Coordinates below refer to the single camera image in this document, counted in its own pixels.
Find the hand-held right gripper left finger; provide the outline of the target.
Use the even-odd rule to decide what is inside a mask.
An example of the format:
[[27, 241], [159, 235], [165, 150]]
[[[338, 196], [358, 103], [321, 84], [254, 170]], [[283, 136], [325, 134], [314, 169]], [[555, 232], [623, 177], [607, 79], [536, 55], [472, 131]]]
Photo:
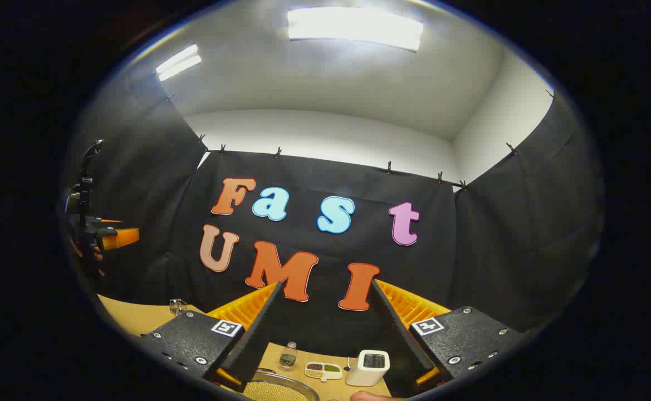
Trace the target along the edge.
[[186, 311], [140, 337], [159, 362], [241, 392], [256, 375], [270, 342], [268, 318], [283, 299], [283, 282], [264, 287], [265, 303], [248, 326], [234, 318]]

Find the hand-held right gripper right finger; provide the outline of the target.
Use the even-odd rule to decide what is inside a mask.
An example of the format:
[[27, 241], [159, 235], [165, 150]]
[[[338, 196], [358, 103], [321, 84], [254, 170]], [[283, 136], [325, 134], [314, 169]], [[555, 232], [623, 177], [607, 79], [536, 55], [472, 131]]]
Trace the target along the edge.
[[389, 318], [382, 343], [389, 390], [432, 390], [491, 367], [526, 335], [472, 306], [450, 310], [382, 280], [372, 282], [371, 305]]

